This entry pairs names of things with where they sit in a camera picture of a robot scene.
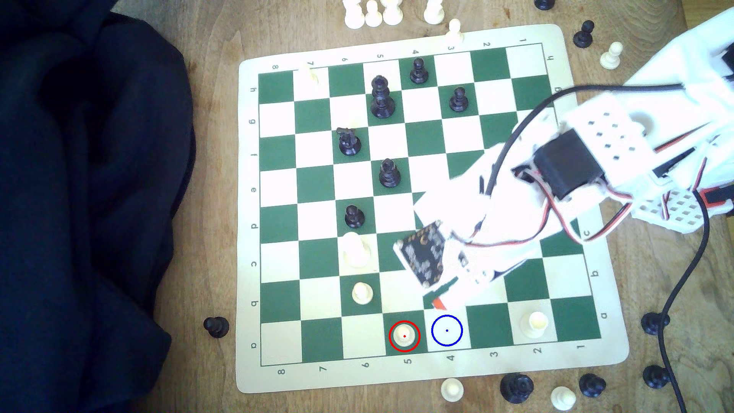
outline black cloth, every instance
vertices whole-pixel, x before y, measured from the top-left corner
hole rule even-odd
[[[0,0],[0,412],[124,411],[194,162],[181,54],[113,0]]]

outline green square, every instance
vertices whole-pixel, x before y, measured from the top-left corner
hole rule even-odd
[[[362,63],[329,66],[329,94],[331,97],[365,93],[365,74]]]
[[[475,50],[470,53],[475,82],[509,78],[505,48]]]
[[[341,318],[301,321],[301,355],[304,363],[344,359]]]
[[[411,323],[415,324],[418,327],[419,331],[415,332],[415,341],[418,342],[418,345],[411,350],[410,352],[403,352],[403,351],[397,351],[390,342],[392,341],[392,336],[390,335],[390,329],[393,328],[393,326],[398,323],[399,321],[410,321]],[[404,356],[406,359],[410,358],[411,354],[420,354],[420,353],[427,353],[428,352],[428,345],[426,344],[428,340],[431,339],[431,332],[427,332],[426,336],[426,320],[423,317],[423,310],[420,311],[406,311],[406,312],[389,312],[382,315],[382,322],[385,324],[385,349],[387,350],[386,356],[397,356],[401,355]],[[421,335],[421,341],[418,341],[418,333],[420,332]],[[415,342],[410,347],[400,347],[397,344],[395,346],[401,350],[407,350],[415,345]]]
[[[264,282],[260,284],[260,322],[300,320],[301,293],[299,282]]]
[[[576,234],[578,234],[578,221],[571,221],[571,226],[573,227],[573,230],[576,231]],[[564,231],[540,240],[540,250],[542,251],[543,256],[560,256],[584,253],[584,247],[571,240]]]
[[[298,203],[334,199],[334,165],[296,169]]]
[[[558,341],[601,338],[594,297],[555,298],[550,300]]]
[[[541,300],[548,298],[548,283],[540,258],[529,259],[505,276],[508,301]]]
[[[293,101],[293,72],[260,73],[258,102],[278,103]]]
[[[466,90],[466,97],[469,99],[469,107],[464,112],[454,112],[448,107],[448,101],[454,95],[454,89],[457,87],[463,87]],[[476,91],[474,90],[474,83],[464,83],[463,85],[451,85],[451,86],[439,86],[438,87],[438,101],[441,105],[441,118],[461,118],[462,116],[476,116],[479,114],[479,110],[476,108]]]
[[[367,304],[357,304],[352,298],[352,289],[358,282],[372,287],[372,301]],[[339,278],[341,288],[341,316],[377,314],[382,312],[382,299],[379,293],[379,274],[360,274],[358,276],[343,276]]]
[[[380,119],[372,115],[372,111],[370,110],[370,105],[372,105],[372,95],[371,94],[366,95],[367,124],[369,126],[392,125],[394,123],[405,122],[405,116],[403,113],[403,94],[402,92],[400,90],[390,91],[390,97],[393,98],[393,100],[395,101],[395,112],[393,112],[393,115],[387,119]]]
[[[334,154],[334,163],[348,163],[348,162],[364,162],[370,160],[369,155],[369,129],[367,128],[355,128],[355,135],[360,138],[362,148],[355,155],[348,157],[341,153],[339,149],[339,134],[336,131],[332,132],[333,144],[332,152]]]
[[[548,75],[518,77],[512,80],[517,110],[535,109],[545,98],[551,95],[551,83]]]
[[[405,137],[408,143],[408,156],[446,153],[441,121],[406,123]]]
[[[379,167],[382,165],[382,160],[372,161],[372,191],[374,196],[410,192],[410,168],[408,167],[408,158],[395,158],[393,159],[393,162],[395,162],[395,166],[398,168],[398,171],[400,171],[400,183],[394,188],[386,188],[379,183]]]
[[[298,242],[301,279],[339,275],[339,247],[336,238]]]
[[[413,71],[413,60],[415,60],[416,57],[423,59],[424,67],[428,70],[428,80],[420,85],[413,83],[413,81],[410,80],[410,72]],[[436,86],[436,64],[433,62],[433,56],[416,57],[408,57],[398,61],[398,64],[400,65],[400,85],[402,90]]]
[[[401,231],[385,232],[384,234],[377,235],[377,258],[380,271],[385,272],[405,269],[398,259],[398,256],[395,255],[395,251],[393,251],[393,244],[395,244],[395,241],[403,240],[414,233],[415,231]]]
[[[472,348],[494,348],[513,344],[507,303],[468,306],[466,320]]]
[[[295,205],[260,208],[260,242],[281,243],[298,240],[298,209]]]
[[[296,133],[331,130],[329,99],[314,99],[294,102]]]
[[[474,165],[477,159],[484,155],[484,151],[455,152],[446,154],[448,162],[448,177],[456,178],[466,172],[471,165]]]
[[[512,133],[512,128],[517,125],[517,112],[480,115],[479,123],[482,125],[484,149],[489,149],[498,143],[507,141]]]
[[[344,221],[346,208],[354,205],[365,213],[365,223],[359,228],[351,228]],[[356,232],[359,235],[374,234],[374,198],[354,198],[336,200],[336,234],[341,237],[347,232]]]

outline wooden table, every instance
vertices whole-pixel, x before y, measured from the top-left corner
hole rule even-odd
[[[331,0],[122,0],[116,10],[142,18],[186,58],[195,102],[197,161],[174,221],[175,256],[159,288],[156,320],[173,343],[151,394],[138,407],[156,412],[552,412],[557,386],[578,389],[588,371],[606,379],[598,399],[580,397],[574,411],[677,411],[670,386],[647,388],[642,369],[661,364],[655,337],[639,326],[642,314],[659,311],[700,242],[700,231],[680,235],[626,220],[609,247],[622,298],[631,353],[621,364],[530,373],[535,392],[521,405],[500,396],[501,376],[463,378],[464,398],[445,402],[440,380],[245,395],[235,385],[235,334],[214,340],[205,317],[232,323],[236,308],[237,67],[245,59],[293,51],[442,35],[450,18],[466,32],[522,24],[553,23],[566,34],[576,83],[624,82],[657,50],[686,29],[679,1],[559,0],[540,12],[530,0],[448,0],[439,26],[422,21],[425,0],[406,0],[398,26],[344,26],[340,1]],[[585,19],[596,23],[595,42],[571,42]],[[599,66],[614,40],[625,44],[615,71]],[[617,207],[603,205],[609,219]],[[672,307],[668,352],[689,410],[734,411],[734,257],[721,218],[713,220],[709,247]]]

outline black pawn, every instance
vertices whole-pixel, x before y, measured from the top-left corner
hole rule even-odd
[[[506,401],[520,404],[533,392],[533,381],[520,373],[508,373],[500,381],[500,393]]]
[[[400,171],[392,159],[385,159],[380,164],[379,183],[386,188],[394,188],[400,183]]]
[[[336,133],[339,134],[339,150],[342,154],[351,157],[359,153],[362,141],[357,137],[354,129],[336,128]]]
[[[648,333],[651,336],[658,335],[658,325],[660,324],[660,313],[659,312],[648,312],[647,314],[642,316],[642,319],[640,320],[640,324],[642,324],[642,329],[644,332]],[[663,320],[663,327],[667,327],[668,324],[670,324],[670,316],[665,315],[665,319]]]
[[[535,0],[535,7],[539,10],[550,10],[556,5],[556,0]]]
[[[597,398],[606,389],[606,381],[594,373],[586,373],[578,380],[578,388],[588,398]]]
[[[594,41],[592,37],[593,30],[594,22],[591,20],[584,21],[584,24],[581,25],[581,31],[573,35],[573,44],[582,49],[589,47]]]
[[[466,97],[466,90],[463,87],[454,89],[454,95],[448,100],[448,107],[454,112],[464,112],[469,107],[469,98]]]
[[[653,364],[642,371],[642,380],[652,389],[662,389],[670,382],[670,375],[668,369]]]
[[[365,223],[365,213],[354,205],[349,205],[344,214],[344,222],[350,228],[359,228]]]
[[[229,332],[229,321],[224,317],[207,317],[204,320],[204,328],[210,336],[220,339]]]
[[[428,82],[426,63],[420,57],[416,57],[415,60],[413,60],[413,70],[410,71],[410,81],[417,85]]]

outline black wire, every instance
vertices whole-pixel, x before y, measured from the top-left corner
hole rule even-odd
[[[673,291],[670,292],[670,295],[668,296],[668,299],[667,301],[665,301],[665,305],[663,306],[663,311],[660,313],[660,320],[658,321],[658,345],[660,346],[660,356],[663,359],[663,364],[665,365],[665,368],[668,370],[670,384],[673,386],[675,398],[678,400],[680,413],[686,413],[686,403],[683,401],[683,394],[680,393],[678,381],[675,379],[675,374],[673,374],[673,367],[670,365],[670,360],[668,360],[668,352],[665,350],[665,336],[663,335],[663,330],[665,327],[664,321],[668,315],[670,306],[673,305],[675,297],[678,295],[680,289],[683,288],[683,285],[686,283],[689,276],[691,276],[691,273],[693,273],[693,270],[698,265],[698,261],[701,260],[701,256],[703,256],[703,251],[705,251],[706,245],[708,244],[708,232],[710,230],[710,224],[708,222],[708,210],[706,209],[706,204],[704,203],[703,198],[701,198],[701,195],[698,193],[697,190],[695,190],[695,188],[693,191],[693,195],[696,197],[696,201],[698,201],[698,205],[701,208],[701,216],[703,216],[703,237],[701,238],[701,245],[698,246],[698,251],[696,251],[696,255],[691,260],[691,264],[688,264],[686,272],[683,273],[683,275],[680,277],[680,280],[678,280],[678,283],[675,285],[675,287],[673,287]]]

